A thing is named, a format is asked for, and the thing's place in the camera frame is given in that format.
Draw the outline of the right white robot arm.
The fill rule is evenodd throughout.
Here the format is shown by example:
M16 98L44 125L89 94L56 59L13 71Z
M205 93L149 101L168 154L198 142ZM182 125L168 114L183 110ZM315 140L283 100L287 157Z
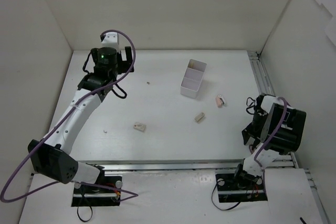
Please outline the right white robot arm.
M253 153L232 175L238 188L257 182L274 160L298 150L307 118L305 111L290 106L285 98L264 93L247 106L251 108L253 120L241 133L244 145L254 141Z

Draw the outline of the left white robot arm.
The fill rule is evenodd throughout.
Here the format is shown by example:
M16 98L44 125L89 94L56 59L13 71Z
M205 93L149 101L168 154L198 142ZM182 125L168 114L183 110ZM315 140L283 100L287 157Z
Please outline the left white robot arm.
M93 72L84 71L73 100L54 128L41 141L32 140L28 145L36 173L63 184L86 183L95 193L103 190L103 167L79 162L70 153L90 115L117 86L118 75L134 71L132 53L131 47L125 47L126 60L123 60L121 53L112 47L90 50L87 58L93 60Z

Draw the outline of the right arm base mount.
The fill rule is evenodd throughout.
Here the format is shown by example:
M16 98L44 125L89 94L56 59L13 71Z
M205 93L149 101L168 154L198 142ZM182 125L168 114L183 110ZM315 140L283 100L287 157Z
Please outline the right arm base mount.
M262 175L253 176L239 164L233 172L215 174L211 202L220 211L231 211L245 202L267 201Z

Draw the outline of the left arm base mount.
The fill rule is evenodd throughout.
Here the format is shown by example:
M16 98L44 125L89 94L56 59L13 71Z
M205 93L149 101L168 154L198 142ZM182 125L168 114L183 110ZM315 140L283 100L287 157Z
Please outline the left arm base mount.
M109 187L122 187L122 175L105 172L99 184ZM72 191L71 207L112 207L119 206L121 193L117 190L86 186L75 183Z

